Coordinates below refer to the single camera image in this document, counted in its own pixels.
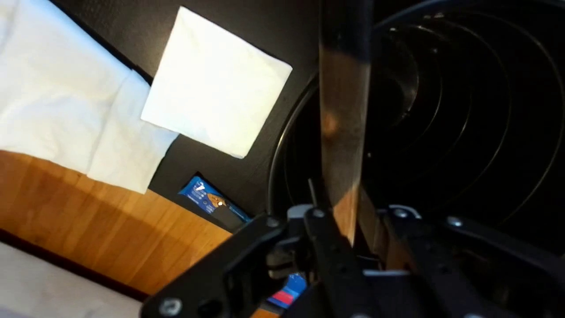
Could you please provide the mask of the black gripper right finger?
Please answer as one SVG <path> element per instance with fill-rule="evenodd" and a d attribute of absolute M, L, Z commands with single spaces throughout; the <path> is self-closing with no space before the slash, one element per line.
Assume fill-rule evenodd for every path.
<path fill-rule="evenodd" d="M 565 318 L 565 263 L 472 219 L 379 210 L 388 270 L 405 270 L 432 318 Z"/>

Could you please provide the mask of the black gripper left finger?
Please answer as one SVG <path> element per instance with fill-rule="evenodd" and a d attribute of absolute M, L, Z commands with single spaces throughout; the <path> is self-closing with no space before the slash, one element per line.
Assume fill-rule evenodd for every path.
<path fill-rule="evenodd" d="M 359 258 L 320 206 L 262 215 L 147 298 L 140 318 L 253 318 L 292 274 L 306 289 L 283 312 L 292 318 L 377 318 Z"/>

